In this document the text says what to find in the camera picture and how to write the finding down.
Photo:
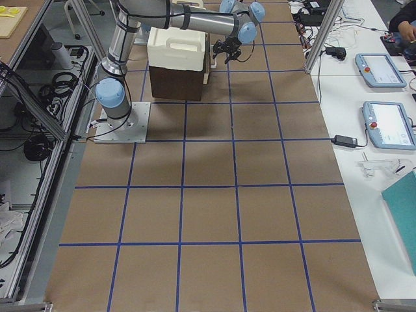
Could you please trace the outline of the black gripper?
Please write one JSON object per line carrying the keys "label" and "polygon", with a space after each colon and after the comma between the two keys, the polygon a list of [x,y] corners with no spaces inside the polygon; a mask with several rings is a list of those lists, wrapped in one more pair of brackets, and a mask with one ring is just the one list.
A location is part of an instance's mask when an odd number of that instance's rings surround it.
{"label": "black gripper", "polygon": [[225,64],[232,60],[238,60],[241,55],[241,42],[235,37],[227,37],[225,40],[217,40],[214,44],[213,59],[221,53],[227,53]]}

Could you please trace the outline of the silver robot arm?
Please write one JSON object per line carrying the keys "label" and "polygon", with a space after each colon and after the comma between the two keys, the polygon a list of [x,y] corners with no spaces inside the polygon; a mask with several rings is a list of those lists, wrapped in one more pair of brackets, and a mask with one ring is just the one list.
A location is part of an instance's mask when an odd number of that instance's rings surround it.
{"label": "silver robot arm", "polygon": [[202,73],[208,51],[238,60],[241,45],[254,42],[266,10],[256,1],[222,1],[217,11],[202,1],[119,1],[119,15],[107,56],[99,65],[96,99],[102,106],[110,133],[129,135],[139,117],[129,98],[127,62],[144,27],[150,68]]}

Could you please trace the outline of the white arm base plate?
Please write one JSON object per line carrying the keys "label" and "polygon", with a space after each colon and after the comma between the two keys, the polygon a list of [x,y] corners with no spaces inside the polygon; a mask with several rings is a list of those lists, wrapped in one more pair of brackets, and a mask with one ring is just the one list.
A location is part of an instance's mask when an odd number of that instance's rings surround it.
{"label": "white arm base plate", "polygon": [[102,109],[100,118],[105,121],[98,124],[93,137],[94,142],[97,144],[145,143],[150,108],[150,102],[133,102],[131,114],[125,123],[124,119],[108,119],[105,110]]}

